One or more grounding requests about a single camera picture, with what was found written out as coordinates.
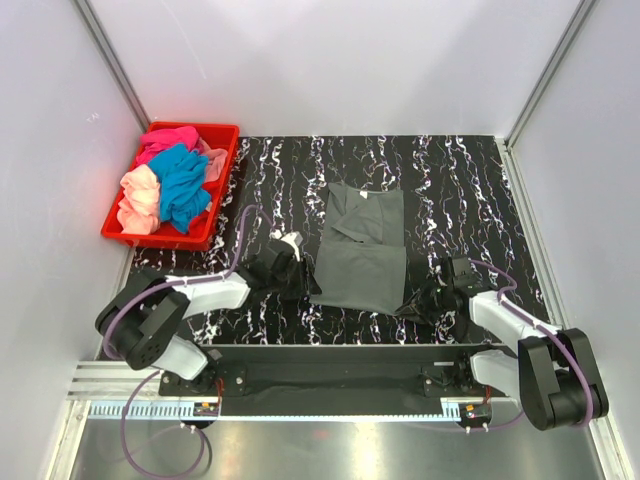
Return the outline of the grey t shirt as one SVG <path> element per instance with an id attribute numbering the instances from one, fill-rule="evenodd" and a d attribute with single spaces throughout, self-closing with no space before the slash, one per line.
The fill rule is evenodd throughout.
<path id="1" fill-rule="evenodd" d="M 403 304 L 407 267 L 404 196 L 328 185 L 313 304 L 392 315 Z"/>

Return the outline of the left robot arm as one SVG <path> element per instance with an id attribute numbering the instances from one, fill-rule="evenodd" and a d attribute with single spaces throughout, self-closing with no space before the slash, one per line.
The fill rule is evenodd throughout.
<path id="1" fill-rule="evenodd" d="M 223 383 L 219 359 L 178 335 L 184 320 L 237 310 L 268 294 L 297 301 L 321 293 L 306 256 L 278 241 L 218 274 L 180 278 L 143 272 L 100 312 L 95 329 L 109 357 L 133 370 L 162 370 L 172 387 L 208 396 Z"/>

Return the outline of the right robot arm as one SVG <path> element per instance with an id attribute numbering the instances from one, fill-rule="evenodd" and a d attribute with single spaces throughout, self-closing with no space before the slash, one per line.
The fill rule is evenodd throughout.
<path id="1" fill-rule="evenodd" d="M 516 400 L 540 431 L 584 427 L 607 416 L 610 402 L 588 336 L 515 305 L 507 295 L 516 287 L 513 277 L 489 263 L 446 257 L 396 313 L 419 324 L 454 313 L 502 341 L 505 351 L 475 353 L 454 371 L 463 395 L 495 388 Z"/>

